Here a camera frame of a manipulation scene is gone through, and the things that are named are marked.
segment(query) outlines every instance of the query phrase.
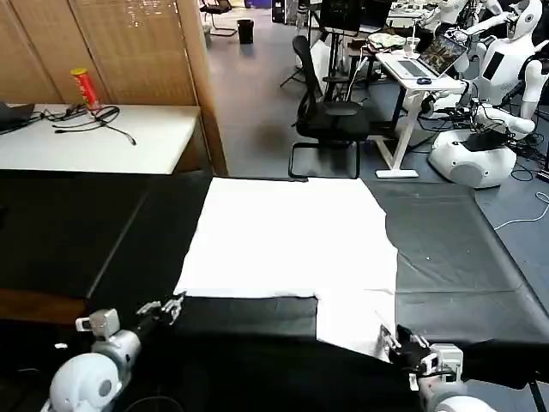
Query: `floor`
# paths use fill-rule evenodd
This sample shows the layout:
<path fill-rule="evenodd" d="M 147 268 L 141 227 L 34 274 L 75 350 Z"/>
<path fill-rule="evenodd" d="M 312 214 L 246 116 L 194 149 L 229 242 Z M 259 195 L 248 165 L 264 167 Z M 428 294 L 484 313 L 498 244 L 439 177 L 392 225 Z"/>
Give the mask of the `floor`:
<path fill-rule="evenodd" d="M 221 135 L 230 174 L 245 177 L 287 178 L 287 162 L 293 142 L 305 141 L 291 127 L 304 86 L 289 82 L 279 84 L 293 72 L 295 55 L 291 41 L 295 27 L 275 24 L 270 10 L 234 9 L 217 17 L 219 26 L 236 27 L 238 18 L 255 22 L 254 44 L 240 45 L 238 36 L 213 37 L 208 42 L 210 69 L 216 91 Z M 370 87 L 366 101 L 379 107 L 389 119 L 397 95 L 394 85 Z M 549 124 L 540 121 L 537 131 L 549 136 Z M 363 147 L 362 178 L 374 179 L 375 170 L 384 163 L 373 145 Z M 299 157 L 304 172 L 345 175 L 340 162 L 313 154 Z M 528 168 L 533 163 L 521 160 Z M 407 154 L 404 167 L 412 167 L 423 181 L 443 181 L 427 164 L 425 154 Z M 537 191 L 549 193 L 549 185 L 534 179 L 520 182 L 507 179 L 499 188 L 476 191 L 476 200 L 493 226 L 502 222 L 538 216 L 545 204 L 535 198 Z M 541 301 L 549 309 L 549 267 L 544 233 L 549 233 L 549 216 L 536 223 L 510 225 L 498 232 L 507 249 L 521 267 Z M 549 401 L 549 385 L 541 386 Z M 470 382 L 474 396 L 488 402 L 498 412 L 535 410 L 529 390 L 514 391 L 498 385 Z"/>

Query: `white robot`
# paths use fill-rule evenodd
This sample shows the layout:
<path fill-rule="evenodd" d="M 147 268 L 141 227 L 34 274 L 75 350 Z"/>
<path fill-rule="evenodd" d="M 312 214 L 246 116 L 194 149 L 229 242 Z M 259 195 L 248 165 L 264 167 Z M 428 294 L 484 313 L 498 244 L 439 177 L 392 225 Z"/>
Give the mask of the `white robot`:
<path fill-rule="evenodd" d="M 498 0 L 437 0 L 436 4 L 437 7 L 428 16 L 418 21 L 421 27 L 435 23 L 437 28 L 446 31 L 458 24 L 464 27 L 475 25 L 479 22 L 479 13 L 483 5 L 494 15 L 503 13 Z"/>
<path fill-rule="evenodd" d="M 471 101 L 472 130 L 450 130 L 438 135 L 428 156 L 431 165 L 446 179 L 473 188 L 501 185 L 513 170 L 516 154 L 505 144 L 534 131 L 532 116 L 549 77 L 549 62 L 536 57 L 549 40 L 532 42 L 541 18 L 540 0 L 523 0 L 513 11 L 496 15 L 464 31 L 474 35 L 489 27 L 508 23 L 508 38 L 482 40 L 476 47 L 479 76 L 468 81 L 462 102 Z M 498 107 L 524 82 L 519 116 Z"/>
<path fill-rule="evenodd" d="M 410 389 L 419 392 L 425 412 L 496 412 L 467 395 L 462 382 L 463 352 L 455 345 L 431 345 L 401 325 L 396 337 L 382 326 L 381 336 L 389 359 L 410 372 Z"/>
<path fill-rule="evenodd" d="M 143 338 L 157 324 L 172 325 L 181 313 L 183 300 L 181 294 L 164 305 L 147 303 L 137 311 L 142 321 L 133 330 L 120 330 L 115 309 L 77 319 L 76 328 L 92 331 L 97 341 L 92 353 L 79 354 L 59 368 L 51 381 L 50 398 L 40 412 L 110 412 L 130 382 Z M 462 383 L 463 352 L 456 346 L 431 345 L 400 325 L 396 337 L 382 326 L 380 344 L 393 363 L 410 373 L 411 390 L 419 391 L 425 412 L 496 412 L 467 396 Z"/>
<path fill-rule="evenodd" d="M 157 324 L 172 325 L 181 313 L 184 294 L 164 305 L 150 302 L 137 314 L 142 321 L 132 330 L 121 330 L 116 309 L 78 318 L 78 331 L 97 338 L 92 353 L 66 361 L 51 381 L 50 398 L 40 412 L 109 412 L 131 379 L 131 368 L 141 352 L 142 341 Z"/>

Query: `wooden panel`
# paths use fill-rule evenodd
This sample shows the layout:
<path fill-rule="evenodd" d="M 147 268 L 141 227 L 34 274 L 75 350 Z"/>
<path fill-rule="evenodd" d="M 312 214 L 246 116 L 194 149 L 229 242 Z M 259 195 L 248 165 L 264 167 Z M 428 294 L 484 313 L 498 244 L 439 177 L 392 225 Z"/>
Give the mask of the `wooden panel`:
<path fill-rule="evenodd" d="M 0 289 L 0 318 L 54 324 L 75 324 L 85 303 L 81 299 L 52 296 L 30 290 Z"/>
<path fill-rule="evenodd" d="M 225 176 L 228 171 L 215 114 L 214 88 L 210 81 L 208 54 L 198 4 L 194 0 L 176 0 L 176 3 L 189 56 L 190 70 L 195 82 L 196 98 L 202 110 L 209 157 L 215 172 L 220 176 Z"/>
<path fill-rule="evenodd" d="M 82 102 L 70 71 L 83 67 L 92 77 L 101 101 L 107 102 L 105 87 L 67 1 L 16 0 L 13 6 L 63 100 Z"/>
<path fill-rule="evenodd" d="M 0 0 L 0 100 L 61 103 L 8 0 Z"/>
<path fill-rule="evenodd" d="M 168 0 L 69 0 L 114 103 L 196 105 Z"/>

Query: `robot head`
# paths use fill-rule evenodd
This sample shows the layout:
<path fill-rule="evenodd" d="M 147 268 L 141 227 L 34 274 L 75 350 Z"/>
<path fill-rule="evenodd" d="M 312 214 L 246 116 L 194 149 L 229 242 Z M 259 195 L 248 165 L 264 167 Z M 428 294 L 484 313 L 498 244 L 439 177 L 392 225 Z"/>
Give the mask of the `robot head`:
<path fill-rule="evenodd" d="M 540 0 L 522 0 L 520 3 L 511 4 L 515 13 L 513 21 L 508 23 L 507 37 L 511 40 L 520 39 L 526 34 L 532 34 L 538 22 L 540 22 L 543 7 Z"/>

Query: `office chair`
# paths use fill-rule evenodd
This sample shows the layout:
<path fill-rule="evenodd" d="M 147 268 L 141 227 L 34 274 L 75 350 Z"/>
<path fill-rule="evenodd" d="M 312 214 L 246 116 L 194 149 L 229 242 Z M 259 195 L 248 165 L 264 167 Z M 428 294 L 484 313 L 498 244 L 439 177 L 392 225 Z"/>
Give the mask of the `office chair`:
<path fill-rule="evenodd" d="M 204 13 L 204 22 L 206 22 L 208 15 L 212 16 L 212 26 L 215 29 L 215 32 L 210 33 L 212 36 L 231 37 L 237 32 L 236 28 L 215 26 L 214 15 L 224 15 L 231 10 L 232 5 L 229 0 L 216 0 L 216 4 L 208 4 L 206 0 L 202 0 L 200 11 Z"/>
<path fill-rule="evenodd" d="M 298 142 L 292 145 L 288 174 L 292 178 L 307 178 L 293 172 L 293 156 L 296 148 L 330 148 L 347 150 L 355 146 L 355 174 L 360 175 L 360 142 L 368 137 L 370 122 L 366 110 L 350 101 L 322 101 L 320 87 L 315 76 L 309 42 L 305 36 L 293 39 L 293 49 L 301 59 L 307 91 L 298 108 L 296 130 L 301 136 L 312 137 L 318 143 Z M 324 77 L 325 82 L 342 82 L 340 77 Z"/>

